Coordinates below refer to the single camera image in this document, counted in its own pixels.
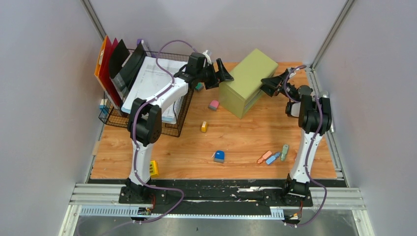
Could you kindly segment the green drawer cabinet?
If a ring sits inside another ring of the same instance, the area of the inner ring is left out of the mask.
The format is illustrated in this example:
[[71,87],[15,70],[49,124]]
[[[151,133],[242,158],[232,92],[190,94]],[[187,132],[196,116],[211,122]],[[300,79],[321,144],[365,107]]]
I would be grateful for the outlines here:
[[253,50],[230,71],[234,80],[219,85],[220,105],[242,119],[264,94],[261,79],[272,77],[277,68],[277,62],[259,49]]

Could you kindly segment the green eraser block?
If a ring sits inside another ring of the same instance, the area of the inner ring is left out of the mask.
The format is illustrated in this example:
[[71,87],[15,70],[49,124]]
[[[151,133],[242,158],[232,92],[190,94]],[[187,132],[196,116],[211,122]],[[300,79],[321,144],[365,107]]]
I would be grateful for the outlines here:
[[203,83],[198,83],[198,84],[195,86],[195,90],[196,90],[196,91],[202,91],[204,87],[205,87],[205,86],[204,86],[204,84],[203,84]]

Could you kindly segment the pink eraser block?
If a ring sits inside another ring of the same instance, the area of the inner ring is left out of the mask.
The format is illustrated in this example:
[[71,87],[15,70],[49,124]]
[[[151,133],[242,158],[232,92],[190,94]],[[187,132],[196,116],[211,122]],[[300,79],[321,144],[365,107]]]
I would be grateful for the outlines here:
[[209,108],[210,110],[212,110],[212,111],[217,111],[218,106],[219,106],[219,101],[217,101],[217,100],[212,100],[212,101],[209,103],[208,108]]

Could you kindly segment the yellow eraser block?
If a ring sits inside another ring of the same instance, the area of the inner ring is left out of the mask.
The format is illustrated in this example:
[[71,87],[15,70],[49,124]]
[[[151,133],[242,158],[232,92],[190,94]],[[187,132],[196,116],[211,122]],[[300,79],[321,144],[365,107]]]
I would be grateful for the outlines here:
[[206,133],[208,129],[208,123],[206,121],[203,121],[201,125],[201,132]]

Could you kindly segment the orange highlighter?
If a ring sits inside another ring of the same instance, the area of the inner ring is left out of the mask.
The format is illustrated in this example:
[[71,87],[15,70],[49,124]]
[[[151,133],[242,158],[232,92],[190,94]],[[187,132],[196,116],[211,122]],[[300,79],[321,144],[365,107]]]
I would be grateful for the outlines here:
[[272,155],[272,152],[270,150],[266,151],[258,160],[257,164],[261,164],[264,161],[266,161],[270,156]]

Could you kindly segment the blue clipboard with papers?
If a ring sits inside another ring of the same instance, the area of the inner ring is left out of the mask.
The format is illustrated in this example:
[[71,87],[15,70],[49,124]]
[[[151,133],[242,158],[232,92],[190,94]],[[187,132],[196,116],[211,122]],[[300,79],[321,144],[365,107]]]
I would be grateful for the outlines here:
[[188,93],[189,84],[181,78],[173,78],[182,70],[185,61],[156,59],[146,56],[129,94],[124,99],[121,111],[131,113],[133,101],[156,99],[151,105],[158,105],[162,111],[162,122],[176,124],[180,106]]

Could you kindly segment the blue highlighter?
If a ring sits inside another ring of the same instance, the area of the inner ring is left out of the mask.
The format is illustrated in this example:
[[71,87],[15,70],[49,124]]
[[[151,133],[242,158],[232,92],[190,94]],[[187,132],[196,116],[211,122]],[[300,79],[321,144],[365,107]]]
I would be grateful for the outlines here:
[[270,157],[268,157],[268,158],[265,160],[265,163],[266,163],[267,165],[272,164],[275,160],[277,160],[277,159],[280,157],[280,155],[281,155],[281,152],[276,152],[276,153],[274,153],[273,155],[271,155]]

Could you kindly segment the blue stamp block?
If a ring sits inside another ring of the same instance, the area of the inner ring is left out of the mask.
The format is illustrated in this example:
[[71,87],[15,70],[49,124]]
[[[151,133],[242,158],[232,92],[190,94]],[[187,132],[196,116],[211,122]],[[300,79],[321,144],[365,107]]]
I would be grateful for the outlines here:
[[225,161],[225,152],[221,151],[221,150],[217,150],[214,153],[213,160],[214,160],[214,162],[217,162],[217,163],[224,163],[224,161]]

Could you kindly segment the black folder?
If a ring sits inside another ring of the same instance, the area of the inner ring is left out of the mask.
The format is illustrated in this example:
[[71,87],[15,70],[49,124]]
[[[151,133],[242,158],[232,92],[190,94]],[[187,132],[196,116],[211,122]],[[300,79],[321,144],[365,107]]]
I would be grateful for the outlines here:
[[128,85],[137,71],[144,49],[139,45],[135,50],[130,50],[122,39],[113,43],[113,49],[109,61],[110,78],[120,98],[124,98],[128,93]]

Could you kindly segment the black wire basket organizer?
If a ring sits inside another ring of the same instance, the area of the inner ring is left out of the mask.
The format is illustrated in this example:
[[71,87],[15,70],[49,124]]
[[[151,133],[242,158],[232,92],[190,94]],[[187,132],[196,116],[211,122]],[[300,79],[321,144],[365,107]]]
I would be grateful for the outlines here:
[[[159,56],[159,59],[171,59],[175,61],[187,62],[188,56],[183,54],[162,52]],[[193,93],[194,89],[188,89],[186,95],[175,101],[172,104],[172,107],[166,110],[167,112],[173,112],[174,116],[172,120],[169,120],[168,118],[162,118],[162,134],[173,137],[180,136]],[[108,114],[105,115],[100,112],[98,117],[99,120],[106,125],[126,129],[129,122],[129,114],[123,113],[120,110],[114,108],[110,101],[107,101],[107,107]]]

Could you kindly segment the red folder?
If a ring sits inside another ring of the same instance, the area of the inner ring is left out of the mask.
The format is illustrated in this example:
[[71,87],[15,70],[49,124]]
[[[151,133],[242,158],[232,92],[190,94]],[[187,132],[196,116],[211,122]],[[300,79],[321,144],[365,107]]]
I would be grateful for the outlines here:
[[[110,56],[113,53],[113,51],[114,51],[114,49],[113,49],[113,45],[112,45],[112,48],[110,50]],[[109,73],[110,56],[109,56],[109,59],[108,59],[108,62],[107,62],[108,70],[106,70],[106,72],[108,72],[108,75],[106,76],[106,79],[108,79],[108,85],[107,85],[108,86],[108,88],[107,88],[108,91],[107,91],[106,95],[107,95],[108,99],[111,101],[113,107],[120,110],[122,100],[121,100],[113,82],[111,81],[110,73]]]

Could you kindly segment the orange folder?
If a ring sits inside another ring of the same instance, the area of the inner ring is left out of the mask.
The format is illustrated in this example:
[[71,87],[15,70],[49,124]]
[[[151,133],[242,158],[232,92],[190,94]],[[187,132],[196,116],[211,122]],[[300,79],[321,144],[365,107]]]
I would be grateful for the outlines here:
[[111,48],[112,48],[112,43],[109,37],[106,35],[102,42],[102,45],[98,54],[96,66],[95,66],[95,71],[94,71],[94,76],[96,77],[100,86],[106,93],[108,91],[107,90],[108,79],[106,79],[108,72],[106,72],[106,70],[108,70],[107,62],[110,56]]

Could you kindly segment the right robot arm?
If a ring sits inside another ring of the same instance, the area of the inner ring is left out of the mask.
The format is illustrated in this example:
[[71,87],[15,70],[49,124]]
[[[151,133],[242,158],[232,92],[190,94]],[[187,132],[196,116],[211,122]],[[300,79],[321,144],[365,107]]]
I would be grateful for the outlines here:
[[288,83],[289,75],[285,72],[279,76],[264,78],[260,88],[270,97],[280,93],[286,95],[289,99],[286,114],[298,118],[301,141],[294,166],[280,193],[280,200],[284,205],[296,206],[311,196],[311,183],[323,186],[312,178],[310,172],[317,148],[325,133],[330,130],[332,116],[329,98],[313,95],[313,89],[307,85],[296,88]]

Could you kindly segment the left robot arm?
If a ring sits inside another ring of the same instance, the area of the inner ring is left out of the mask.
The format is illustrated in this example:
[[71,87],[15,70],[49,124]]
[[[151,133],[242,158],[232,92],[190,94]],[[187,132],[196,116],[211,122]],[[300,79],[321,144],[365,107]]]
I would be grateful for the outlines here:
[[133,145],[132,169],[121,189],[119,202],[148,203],[151,191],[168,191],[153,187],[150,181],[150,161],[154,144],[163,128],[163,114],[198,83],[206,89],[217,88],[222,82],[233,81],[220,58],[214,65],[208,51],[192,52],[187,61],[141,59],[138,74],[129,88],[121,110],[129,115],[127,130]]

